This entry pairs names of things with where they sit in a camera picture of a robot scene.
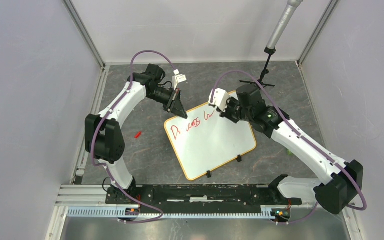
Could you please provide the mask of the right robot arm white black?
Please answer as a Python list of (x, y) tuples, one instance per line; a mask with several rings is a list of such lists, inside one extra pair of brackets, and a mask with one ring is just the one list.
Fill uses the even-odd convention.
[(283, 110), (267, 105), (260, 88), (242, 85), (236, 97), (220, 88), (211, 91), (208, 99), (221, 118), (252, 128), (287, 148), (316, 175), (312, 178), (278, 177), (269, 189), (269, 199), (282, 204), (288, 198), (317, 202), (327, 212), (338, 215), (344, 208), (358, 209), (351, 204), (362, 193), (364, 167), (357, 160), (346, 161), (328, 151), (306, 134)]

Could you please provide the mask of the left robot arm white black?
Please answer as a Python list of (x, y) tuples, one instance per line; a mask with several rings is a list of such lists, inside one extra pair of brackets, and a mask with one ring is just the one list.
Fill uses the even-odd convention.
[(135, 179), (123, 159), (126, 144), (122, 126), (134, 108), (146, 98), (162, 104), (165, 112), (187, 119), (178, 87), (187, 77), (177, 69), (173, 73), (170, 88), (161, 85), (166, 73), (158, 65), (149, 64), (145, 72), (131, 73), (123, 90), (107, 108), (85, 118), (85, 150), (95, 167), (102, 166), (107, 171), (111, 185), (119, 189), (117, 196), (125, 204), (136, 200), (137, 190), (132, 187)]

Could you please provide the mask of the red marker cap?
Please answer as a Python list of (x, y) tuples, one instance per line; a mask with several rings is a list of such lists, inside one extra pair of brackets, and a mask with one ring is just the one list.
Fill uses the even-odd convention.
[(142, 134), (142, 131), (137, 132), (137, 134), (134, 136), (134, 138), (137, 139), (138, 137), (141, 136), (141, 134)]

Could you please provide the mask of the yellow framed whiteboard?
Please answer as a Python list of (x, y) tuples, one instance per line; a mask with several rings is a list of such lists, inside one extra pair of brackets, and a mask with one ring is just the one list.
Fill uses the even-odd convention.
[(253, 151), (257, 140), (246, 121), (220, 117), (207, 103), (165, 121), (163, 127), (187, 180), (194, 181)]

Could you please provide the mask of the silver microphone on tripod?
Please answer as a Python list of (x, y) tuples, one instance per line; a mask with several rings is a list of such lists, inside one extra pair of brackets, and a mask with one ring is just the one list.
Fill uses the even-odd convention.
[(295, 11), (301, 5), (302, 2), (303, 2), (302, 0), (288, 0), (287, 1), (286, 7), (285, 7), (278, 23), (276, 24), (276, 27), (274, 28), (271, 37), (269, 38), (269, 41), (268, 41), (268, 43), (264, 49), (264, 52), (266, 54), (268, 54), (268, 57), (267, 57), (264, 68), (261, 71), (261, 74), (260, 74), (260, 77), (258, 80), (258, 82), (263, 87), (275, 87), (275, 85), (273, 85), (273, 84), (263, 83), (263, 79), (269, 73), (268, 65), (269, 65), (269, 62), (270, 62), (272, 56), (276, 53), (277, 43), (279, 42), (282, 34), (284, 33), (284, 31), (285, 31), (287, 25), (289, 24), (292, 16), (294, 15)]

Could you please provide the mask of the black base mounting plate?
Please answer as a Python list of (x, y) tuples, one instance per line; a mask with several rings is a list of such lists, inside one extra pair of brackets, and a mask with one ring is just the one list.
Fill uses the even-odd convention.
[(132, 209), (140, 201), (140, 214), (256, 214), (261, 206), (301, 205), (300, 198), (284, 197), (267, 184), (144, 184), (131, 186), (127, 194), (115, 186), (106, 190), (108, 205)]

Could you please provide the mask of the aluminium rail with comb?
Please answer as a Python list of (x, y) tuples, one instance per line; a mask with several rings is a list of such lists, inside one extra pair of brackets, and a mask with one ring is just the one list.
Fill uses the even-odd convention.
[(61, 186), (56, 206), (67, 207), (70, 217), (107, 217), (121, 220), (141, 219), (275, 219), (286, 210), (293, 208), (311, 209), (313, 204), (302, 202), (301, 205), (282, 205), (260, 207), (259, 213), (221, 213), (221, 214), (168, 214), (164, 213), (139, 213), (139, 204), (134, 204), (131, 209), (127, 205), (107, 204), (107, 192), (98, 185), (63, 185)]

